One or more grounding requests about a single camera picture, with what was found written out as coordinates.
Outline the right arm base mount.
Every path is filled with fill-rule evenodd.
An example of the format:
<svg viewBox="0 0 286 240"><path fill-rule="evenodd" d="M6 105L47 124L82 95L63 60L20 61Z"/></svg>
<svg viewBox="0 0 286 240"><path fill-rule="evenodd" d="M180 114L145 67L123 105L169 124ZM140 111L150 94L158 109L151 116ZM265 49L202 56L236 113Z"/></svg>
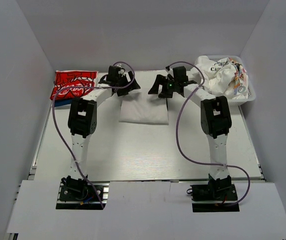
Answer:
<svg viewBox="0 0 286 240"><path fill-rule="evenodd" d="M209 177L207 184L191 185L186 193L191 196L194 213L239 212L236 187L230 176L224 179Z"/></svg>

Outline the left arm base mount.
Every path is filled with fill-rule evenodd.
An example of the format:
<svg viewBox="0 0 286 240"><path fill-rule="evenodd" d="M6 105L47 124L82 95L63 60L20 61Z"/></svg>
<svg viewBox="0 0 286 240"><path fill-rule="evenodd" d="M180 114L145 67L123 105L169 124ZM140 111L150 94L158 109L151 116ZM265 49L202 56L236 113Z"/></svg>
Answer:
<svg viewBox="0 0 286 240"><path fill-rule="evenodd" d="M56 202L58 210L102 210L107 203L109 185L90 185L83 179L63 177Z"/></svg>

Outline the green and white t shirt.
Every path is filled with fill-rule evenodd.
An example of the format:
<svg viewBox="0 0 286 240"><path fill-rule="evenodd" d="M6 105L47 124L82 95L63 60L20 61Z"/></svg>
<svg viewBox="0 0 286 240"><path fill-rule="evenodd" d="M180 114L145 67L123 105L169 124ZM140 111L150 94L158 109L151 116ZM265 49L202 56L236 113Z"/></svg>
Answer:
<svg viewBox="0 0 286 240"><path fill-rule="evenodd" d="M165 98L148 94L143 88L125 95L122 99L119 121L144 125L168 125L168 107Z"/></svg>

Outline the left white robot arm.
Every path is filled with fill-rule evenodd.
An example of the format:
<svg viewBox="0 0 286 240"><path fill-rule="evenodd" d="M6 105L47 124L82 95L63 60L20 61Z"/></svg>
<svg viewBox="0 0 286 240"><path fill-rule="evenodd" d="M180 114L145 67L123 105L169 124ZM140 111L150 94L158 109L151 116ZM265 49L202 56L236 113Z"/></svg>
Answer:
<svg viewBox="0 0 286 240"><path fill-rule="evenodd" d="M72 139L72 157L67 181L75 179L86 183L87 152L91 136L97 127L98 107L113 95L125 96L140 89L133 70L125 72L118 65L111 65L108 74L100 79L97 87L85 97L72 100L68 128Z"/></svg>

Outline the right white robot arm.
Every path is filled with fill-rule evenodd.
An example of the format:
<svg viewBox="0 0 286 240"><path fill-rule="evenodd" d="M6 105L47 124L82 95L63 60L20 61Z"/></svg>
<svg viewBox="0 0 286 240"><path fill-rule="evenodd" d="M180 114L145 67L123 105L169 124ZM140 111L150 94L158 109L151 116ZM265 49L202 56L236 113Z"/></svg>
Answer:
<svg viewBox="0 0 286 240"><path fill-rule="evenodd" d="M157 95L161 99L170 99L176 92L185 98L176 121L178 150L188 161L210 167L207 192L212 198L221 199L232 186L227 166L226 148L227 137L232 126L228 100L225 96L215 96L208 93L203 89L202 83L198 84L194 80L189 80L184 66L172 68L169 65L165 69L167 75L158 74L148 94ZM179 145L179 121L188 101L192 101L200 108L201 128L209 144L209 162L200 162L188 158Z"/></svg>

